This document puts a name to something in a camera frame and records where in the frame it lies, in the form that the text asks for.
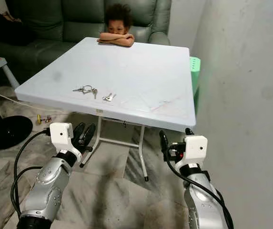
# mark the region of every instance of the black wire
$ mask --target black wire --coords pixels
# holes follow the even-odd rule
[[[18,213],[18,217],[20,218],[20,215],[21,215],[21,211],[20,211],[20,203],[19,203],[19,200],[16,200],[14,198],[14,189],[18,187],[18,180],[19,178],[23,175],[23,173],[25,173],[26,171],[28,170],[31,170],[31,169],[41,169],[42,166],[32,166],[32,167],[28,167],[24,170],[22,170],[18,175],[17,177],[14,179],[13,183],[12,183],[12,186],[11,186],[11,190],[10,190],[10,199],[11,199],[11,203],[14,207],[14,209],[17,211]]]
[[[17,156],[16,156],[16,159],[15,159],[15,161],[14,161],[14,166],[13,166],[13,177],[14,177],[14,179],[17,178],[18,159],[19,159],[21,153],[23,152],[24,148],[25,148],[25,147],[28,145],[28,143],[29,143],[32,139],[34,139],[36,136],[41,135],[41,134],[45,134],[45,133],[46,133],[46,130],[43,130],[43,131],[40,131],[40,132],[34,134],[34,135],[31,136],[31,137],[24,143],[24,145],[21,147],[21,149],[19,150],[19,152],[18,152],[18,154],[17,154]],[[18,186],[15,187],[14,192],[15,192],[15,201],[16,201],[16,203],[18,203],[18,204],[17,204],[17,208],[18,208],[18,210],[20,211]]]
[[[227,207],[224,204],[224,200],[222,195],[220,196],[221,199],[219,199],[213,192],[211,192],[209,189],[207,189],[206,187],[204,187],[203,185],[187,178],[187,177],[183,177],[180,173],[178,173],[175,168],[170,164],[169,161],[169,150],[170,148],[167,149],[166,151],[166,161],[167,161],[167,165],[169,166],[169,168],[172,170],[173,173],[175,173],[175,175],[177,175],[179,178],[187,181],[190,184],[193,184],[195,186],[197,186],[198,188],[202,189],[203,191],[205,191],[207,194],[211,195],[223,208],[223,212],[224,212],[224,218],[227,224],[228,229],[233,229],[233,219],[230,215],[229,210],[227,209]]]

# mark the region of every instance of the child's hair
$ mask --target child's hair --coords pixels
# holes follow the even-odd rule
[[[131,9],[128,5],[114,4],[107,8],[105,14],[105,23],[109,25],[109,20],[121,20],[124,27],[132,26]]]

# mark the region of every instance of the child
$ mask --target child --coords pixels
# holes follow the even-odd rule
[[[102,32],[97,42],[131,47],[135,39],[132,34],[128,33],[132,25],[130,11],[128,5],[114,4],[110,6],[105,14],[108,32]]]

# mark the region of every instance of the green stool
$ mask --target green stool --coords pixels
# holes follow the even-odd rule
[[[190,71],[192,73],[192,92],[193,92],[193,102],[195,113],[198,110],[198,98],[199,98],[199,86],[198,79],[201,68],[201,60],[197,57],[190,57]]]

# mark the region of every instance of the dark cloth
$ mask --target dark cloth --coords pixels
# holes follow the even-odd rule
[[[0,42],[23,46],[34,41],[34,39],[34,32],[22,22],[9,21],[0,14]]]

